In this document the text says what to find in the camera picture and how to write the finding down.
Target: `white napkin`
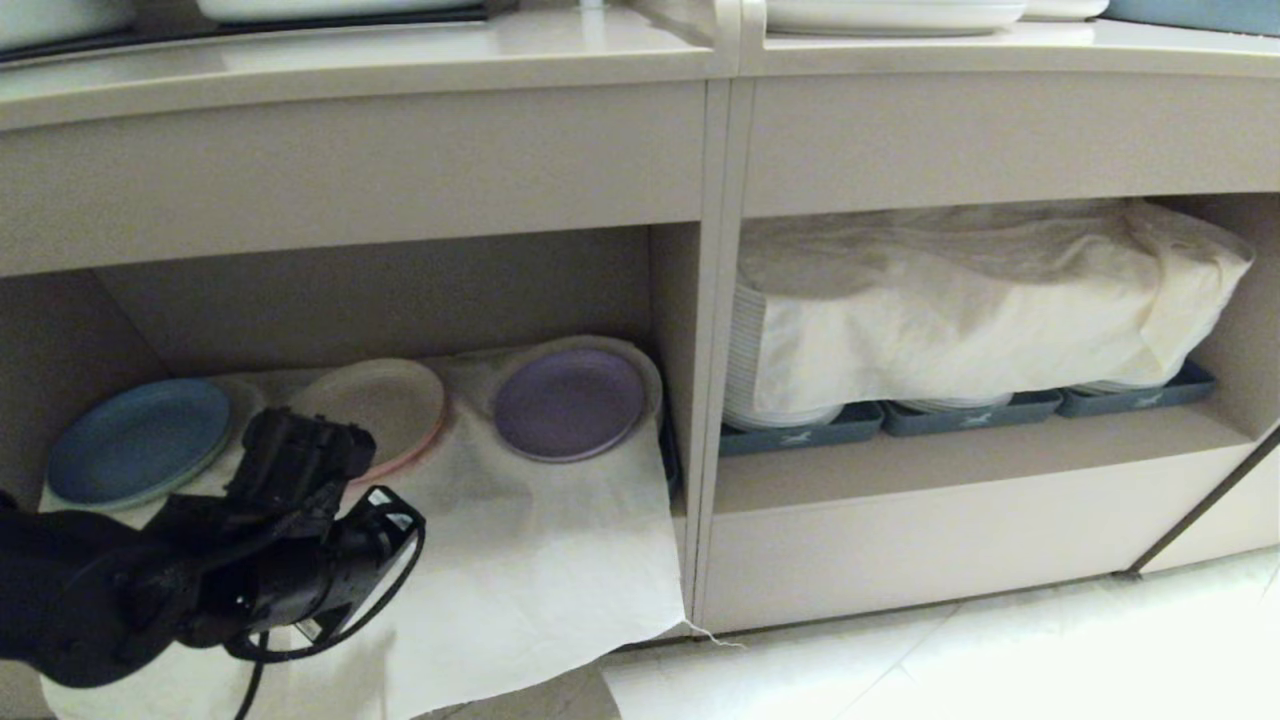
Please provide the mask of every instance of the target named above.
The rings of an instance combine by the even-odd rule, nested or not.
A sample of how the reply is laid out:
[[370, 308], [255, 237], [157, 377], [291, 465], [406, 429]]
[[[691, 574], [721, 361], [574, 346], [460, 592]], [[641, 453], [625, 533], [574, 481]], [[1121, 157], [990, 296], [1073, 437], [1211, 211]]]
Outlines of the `white napkin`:
[[1160, 384], [1213, 328], [1252, 259], [1234, 234], [1142, 201], [754, 220], [739, 283], [765, 310], [763, 324], [735, 320], [745, 340], [732, 400], [800, 413]]
[[[268, 666], [262, 707], [255, 703], [251, 717], [407, 720], [544, 682], [684, 620], [658, 452], [660, 387], [650, 386], [649, 413], [622, 445], [581, 462], [524, 459], [503, 447], [493, 428], [489, 407], [502, 379], [566, 343], [648, 363], [608, 338], [424, 361], [444, 379], [449, 418], [428, 455], [380, 480], [426, 516], [421, 561], [396, 600], [347, 643]], [[317, 375], [233, 379], [278, 405]], [[229, 448], [193, 486], [224, 486], [241, 452]], [[349, 489], [344, 505], [364, 489]], [[159, 502], [125, 511], [127, 520], [142, 524], [156, 510]], [[273, 641], [305, 643], [294, 630], [276, 632]], [[174, 646], [105, 688], [73, 691], [49, 680], [44, 687], [63, 720], [225, 720], [247, 682], [248, 665], [221, 650]]]

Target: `black cable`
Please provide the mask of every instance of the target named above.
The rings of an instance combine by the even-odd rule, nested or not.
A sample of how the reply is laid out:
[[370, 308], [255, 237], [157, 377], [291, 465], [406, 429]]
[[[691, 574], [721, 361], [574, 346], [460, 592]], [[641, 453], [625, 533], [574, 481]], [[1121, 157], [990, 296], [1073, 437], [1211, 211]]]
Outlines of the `black cable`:
[[289, 662], [293, 660], [302, 660], [303, 657], [320, 655], [321, 652], [333, 648], [334, 646], [347, 641], [357, 632], [360, 632], [361, 628], [367, 625], [374, 618], [378, 616], [379, 612], [383, 611], [383, 609], [387, 607], [388, 603], [390, 603], [392, 598], [396, 597], [396, 593], [398, 593], [401, 587], [404, 585], [404, 582], [408, 580], [408, 575], [417, 565], [417, 559], [422, 555], [422, 546], [425, 544], [426, 544], [426, 525], [419, 523], [417, 544], [416, 547], [413, 547], [413, 555], [410, 556], [408, 565], [406, 565], [404, 569], [401, 570], [401, 574], [396, 578], [396, 582], [392, 583], [392, 587], [387, 588], [387, 592], [384, 592], [383, 596], [378, 598], [378, 602], [374, 603], [374, 606], [369, 609], [369, 612], [365, 612], [365, 615], [361, 616], [360, 620], [357, 620], [353, 625], [351, 625], [346, 630], [326, 639], [325, 642], [320, 644], [314, 644], [311, 647], [305, 647], [301, 650], [270, 651], [266, 650], [265, 646], [262, 647], [255, 646], [252, 642], [250, 642], [247, 635], [242, 635], [236, 641], [227, 643], [227, 652], [232, 657], [238, 657], [241, 660], [252, 660], [253, 662], [265, 662], [269, 665], [274, 665], [276, 662]]
[[[257, 635], [257, 644], [261, 648], [266, 648], [266, 641], [270, 633], [261, 633]], [[248, 717], [248, 708], [253, 707], [253, 698], [257, 696], [257, 685], [262, 682], [262, 670], [266, 664], [261, 660], [253, 662], [253, 673], [248, 678], [248, 689], [244, 691], [244, 700], [241, 701], [239, 712], [236, 714], [236, 720], [244, 720]]]

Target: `floor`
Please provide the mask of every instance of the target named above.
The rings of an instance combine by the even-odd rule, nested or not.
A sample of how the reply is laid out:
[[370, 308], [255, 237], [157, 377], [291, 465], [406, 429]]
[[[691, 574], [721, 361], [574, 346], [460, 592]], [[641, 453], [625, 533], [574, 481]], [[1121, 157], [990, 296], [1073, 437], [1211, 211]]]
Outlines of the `floor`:
[[607, 656], [419, 720], [1280, 717], [1280, 548]]

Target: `shelf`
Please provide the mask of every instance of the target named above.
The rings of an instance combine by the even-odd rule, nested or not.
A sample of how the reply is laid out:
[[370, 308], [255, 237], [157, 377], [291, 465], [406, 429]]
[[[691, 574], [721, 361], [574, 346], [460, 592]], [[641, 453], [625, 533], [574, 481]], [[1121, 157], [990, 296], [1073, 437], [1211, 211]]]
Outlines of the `shelf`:
[[713, 56], [625, 6], [236, 36], [0, 65], [0, 131], [256, 102], [705, 79]]
[[993, 35], [859, 38], [765, 33], [742, 6], [744, 76], [1110, 72], [1280, 77], [1280, 38], [1115, 20], [1016, 23]]
[[717, 516], [936, 491], [1233, 446], [1212, 404], [1044, 424], [788, 450], [719, 461]]

